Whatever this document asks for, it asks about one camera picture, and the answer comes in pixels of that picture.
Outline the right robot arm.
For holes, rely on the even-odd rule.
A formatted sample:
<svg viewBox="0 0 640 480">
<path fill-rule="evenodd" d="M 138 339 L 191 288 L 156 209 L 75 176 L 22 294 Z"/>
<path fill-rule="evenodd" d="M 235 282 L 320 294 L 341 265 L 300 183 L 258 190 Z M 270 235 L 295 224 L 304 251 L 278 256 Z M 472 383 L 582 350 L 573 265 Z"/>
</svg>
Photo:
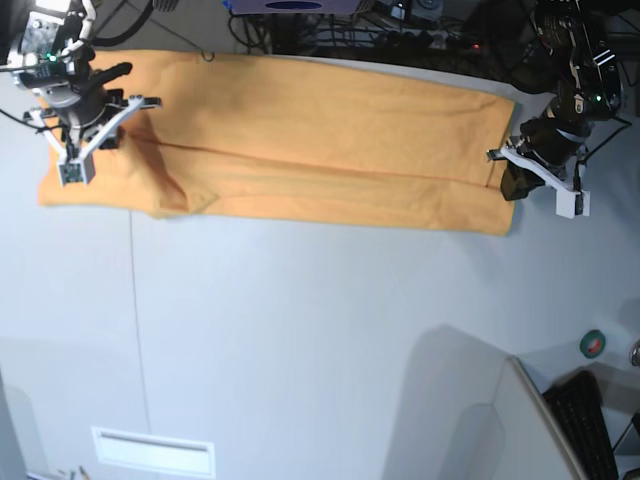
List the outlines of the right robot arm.
<svg viewBox="0 0 640 480">
<path fill-rule="evenodd" d="M 43 99 L 47 107 L 40 112 L 41 118 L 57 121 L 55 127 L 69 156 L 79 154 L 94 139 L 101 150 L 116 149 L 121 127 L 109 133 L 107 124 L 129 101 L 123 90 L 105 86 L 129 75 L 133 66 L 122 62 L 95 70 L 91 66 L 94 48 L 118 46 L 131 38 L 149 20 L 154 3 L 147 2 L 128 29 L 108 38 L 94 32 L 96 1 L 20 1 L 18 5 L 26 12 L 14 10 L 4 17 L 15 30 L 1 29 L 7 35 L 1 46 L 1 71 L 9 73 L 18 87 Z"/>
</svg>

